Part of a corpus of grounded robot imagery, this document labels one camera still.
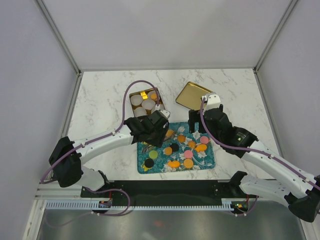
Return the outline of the metal serving tongs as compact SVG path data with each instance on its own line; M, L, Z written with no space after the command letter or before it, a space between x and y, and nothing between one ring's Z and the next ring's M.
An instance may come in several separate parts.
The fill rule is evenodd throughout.
M142 142L141 144L142 144L141 153L146 153L155 147L155 146L153 146L149 143L146 143L146 142Z

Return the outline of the gold tin lid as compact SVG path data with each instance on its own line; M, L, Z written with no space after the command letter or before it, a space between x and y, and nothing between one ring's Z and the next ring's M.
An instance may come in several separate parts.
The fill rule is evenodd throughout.
M212 91L189 81L178 94L175 102L190 110L199 110L201 107L202 96L209 93L212 93Z

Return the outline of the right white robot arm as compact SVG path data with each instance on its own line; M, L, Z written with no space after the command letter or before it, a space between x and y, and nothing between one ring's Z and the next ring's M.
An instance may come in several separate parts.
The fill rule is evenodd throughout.
M210 110L190 110L190 133L206 133L227 153L252 163L272 176L265 180L237 171L228 191L233 197L244 193L280 203L299 219L312 223L320 213L320 177L308 173L275 154L256 135L245 128L233 126L223 106Z

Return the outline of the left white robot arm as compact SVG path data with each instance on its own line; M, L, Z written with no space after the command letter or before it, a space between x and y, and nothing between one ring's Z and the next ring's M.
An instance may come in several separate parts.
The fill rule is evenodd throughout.
M48 160L54 181L61 188L79 185L89 188L98 197L105 197L110 190L106 175L100 170L85 167L85 163L106 152L135 143L145 142L161 147L169 129L169 117L169 111L156 110L141 119L130 117L119 129L110 132L74 141L67 136L61 138Z

